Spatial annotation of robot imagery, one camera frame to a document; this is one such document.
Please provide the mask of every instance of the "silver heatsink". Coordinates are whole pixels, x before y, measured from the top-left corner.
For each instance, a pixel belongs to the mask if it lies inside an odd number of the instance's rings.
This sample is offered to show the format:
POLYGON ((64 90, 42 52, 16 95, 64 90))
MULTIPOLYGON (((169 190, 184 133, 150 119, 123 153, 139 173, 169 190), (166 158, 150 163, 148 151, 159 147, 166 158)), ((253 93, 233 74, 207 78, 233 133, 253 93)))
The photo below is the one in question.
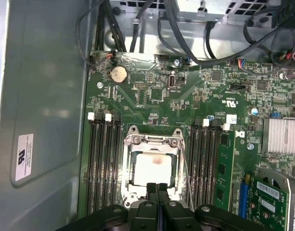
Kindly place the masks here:
POLYGON ((295 119, 264 119, 262 151, 295 155, 295 119))

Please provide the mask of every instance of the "blue connector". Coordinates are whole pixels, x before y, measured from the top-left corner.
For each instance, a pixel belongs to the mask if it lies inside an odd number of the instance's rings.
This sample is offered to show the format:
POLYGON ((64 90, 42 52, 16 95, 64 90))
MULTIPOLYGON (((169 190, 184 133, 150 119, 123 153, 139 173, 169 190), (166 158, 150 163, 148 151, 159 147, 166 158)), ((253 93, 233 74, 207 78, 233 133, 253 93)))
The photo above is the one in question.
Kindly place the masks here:
POLYGON ((280 112, 273 112, 273 113, 271 114, 271 117, 272 117, 272 118, 280 118, 280 117, 281 117, 281 113, 280 113, 280 112))
POLYGON ((240 184, 238 215, 244 219, 247 218, 248 189, 249 185, 246 183, 243 182, 240 184))

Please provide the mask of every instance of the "blue expansion slot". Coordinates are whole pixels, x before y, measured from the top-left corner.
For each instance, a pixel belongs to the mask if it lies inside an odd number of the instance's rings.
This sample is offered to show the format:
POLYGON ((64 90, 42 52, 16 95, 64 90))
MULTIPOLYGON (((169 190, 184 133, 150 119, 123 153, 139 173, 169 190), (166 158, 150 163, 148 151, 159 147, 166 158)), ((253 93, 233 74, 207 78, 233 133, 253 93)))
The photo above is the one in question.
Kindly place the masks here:
POLYGON ((244 219, 247 218, 247 197, 248 197, 248 189, 249 185, 246 183, 240 184, 240 192, 239 192, 239 208, 238 215, 244 219))

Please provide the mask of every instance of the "wire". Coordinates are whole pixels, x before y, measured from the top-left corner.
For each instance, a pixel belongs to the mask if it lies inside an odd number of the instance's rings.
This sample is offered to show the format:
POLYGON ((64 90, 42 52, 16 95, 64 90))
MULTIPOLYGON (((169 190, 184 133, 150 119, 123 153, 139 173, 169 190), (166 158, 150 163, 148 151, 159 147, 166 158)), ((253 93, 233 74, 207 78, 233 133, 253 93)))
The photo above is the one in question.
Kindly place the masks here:
MULTIPOLYGON (((139 10, 139 13, 136 16, 136 19, 140 20, 140 18, 142 16, 142 14, 144 13, 144 11, 146 11, 152 5, 153 2, 154 2, 154 0, 147 0, 146 3, 144 3, 144 5, 139 10)), ((134 24, 133 40, 132 40, 132 43, 130 45, 129 52, 134 52, 135 51, 135 46, 136 46, 138 34, 139 34, 139 24, 134 24)))
POLYGON ((108 20, 109 25, 112 27, 112 35, 113 35, 113 31, 115 31, 117 37, 118 37, 118 41, 115 41, 116 44, 119 43, 119 46, 121 47, 121 51, 126 52, 126 47, 125 47, 125 41, 122 35, 122 32, 120 30, 119 24, 113 14, 111 5, 109 0, 105 0, 104 2, 105 8, 106 8, 106 13, 107 13, 107 20, 108 18, 110 18, 110 21, 108 20))
POLYGON ((173 12, 173 9, 172 9, 171 0, 164 0, 164 3, 165 3, 166 13, 167 13, 167 16, 168 16, 170 26, 172 28, 172 31, 173 31, 175 37, 176 37, 177 42, 180 44, 180 46, 185 51, 185 53, 189 56, 189 58, 191 58, 196 64, 202 65, 202 66, 217 65, 217 64, 227 62, 229 60, 236 59, 236 58, 239 58, 241 56, 244 56, 245 54, 247 54, 250 51, 252 51, 253 49, 257 48, 260 44, 262 44, 263 42, 265 42, 270 37, 275 35, 278 31, 281 30, 281 28, 276 28, 275 30, 273 30, 272 32, 265 35, 263 38, 261 38, 256 43, 250 45, 246 49, 244 49, 244 50, 242 50, 242 51, 240 51, 240 52, 238 52, 236 54, 232 54, 230 56, 227 56, 227 57, 224 57, 224 58, 221 58, 221 59, 212 59, 212 60, 207 60, 207 61, 200 61, 194 56, 194 54, 192 53, 192 51, 188 47, 185 39, 183 38, 183 35, 181 34, 181 31, 178 28, 177 22, 175 20, 174 12, 173 12))
POLYGON ((119 40, 117 32, 116 32, 116 29, 114 28, 112 17, 110 16, 110 11, 111 11, 111 7, 109 7, 109 9, 108 9, 108 6, 105 4, 105 15, 106 15, 109 27, 110 27, 110 31, 112 32, 112 38, 114 40, 115 47, 118 51, 123 51, 122 47, 121 47, 120 40, 119 40))
POLYGON ((181 56, 181 57, 185 57, 184 54, 180 53, 179 51, 177 51, 176 49, 174 49, 172 46, 170 46, 165 39, 163 38, 163 36, 161 35, 161 20, 163 18, 159 17, 157 20, 157 33, 158 33, 158 37, 159 40, 161 41, 161 43, 169 50, 171 50, 172 52, 174 52, 176 55, 181 56))
POLYGON ((205 29, 206 29, 206 33, 205 33, 206 49, 207 49, 207 52, 209 53, 209 56, 212 59, 216 59, 216 56, 214 55, 213 51, 211 50, 209 39, 210 39, 210 32, 215 27, 215 25, 216 25, 216 22, 210 21, 210 22, 207 22, 206 26, 205 26, 205 29))
POLYGON ((104 24, 105 24, 104 4, 100 4, 98 8, 98 20, 95 34, 95 49, 104 50, 104 24))
POLYGON ((104 0, 99 0, 96 2, 95 6, 90 7, 84 14, 82 14, 76 23, 76 28, 75 28, 75 35, 76 35, 76 40, 77 40, 77 45, 79 48, 79 52, 80 52, 80 56, 82 57, 82 59, 84 60, 84 62, 89 65, 90 67, 94 67, 97 68, 98 66, 100 66, 102 63, 104 63, 108 58, 104 57, 102 58, 97 64, 93 64, 91 63, 85 56, 82 46, 81 46, 81 40, 80 40, 80 23, 83 20, 84 17, 86 17, 89 13, 91 13, 93 10, 97 9, 97 7, 103 2, 104 0))
MULTIPOLYGON (((258 15, 265 14, 265 13, 276 12, 276 11, 279 11, 280 9, 281 9, 281 7, 270 7, 270 8, 267 8, 267 9, 264 9, 264 10, 261 10, 259 12, 254 13, 251 17, 249 17, 247 19, 247 21, 244 24, 243 34, 244 34, 244 37, 245 37, 245 39, 247 40, 248 43, 255 44, 257 42, 249 34, 248 25, 249 25, 250 21, 252 21, 254 19, 254 17, 256 17, 258 15)), ((263 50, 268 55, 268 57, 271 59, 271 57, 270 57, 271 56, 271 50, 269 50, 266 46, 264 46, 262 44, 258 45, 258 48, 263 50)))

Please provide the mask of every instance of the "white label sticker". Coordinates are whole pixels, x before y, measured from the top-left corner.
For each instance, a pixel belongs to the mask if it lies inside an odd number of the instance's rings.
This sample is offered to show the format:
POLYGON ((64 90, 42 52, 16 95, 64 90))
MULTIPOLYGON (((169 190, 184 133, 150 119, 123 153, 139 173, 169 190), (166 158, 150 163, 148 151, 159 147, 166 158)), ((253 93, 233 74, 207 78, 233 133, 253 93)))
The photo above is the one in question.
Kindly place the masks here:
POLYGON ((278 200, 280 199, 280 193, 277 190, 274 190, 261 182, 257 182, 257 188, 278 200))
POLYGON ((226 123, 227 124, 237 124, 237 115, 226 115, 226 123))
POLYGON ((33 134, 18 137, 15 181, 31 174, 33 134))
POLYGON ((276 212, 276 207, 273 206, 273 205, 271 205, 271 204, 269 204, 267 201, 264 201, 264 200, 262 199, 261 204, 262 204, 262 206, 264 206, 265 208, 267 208, 267 209, 270 210, 271 212, 273 212, 273 213, 276 212))

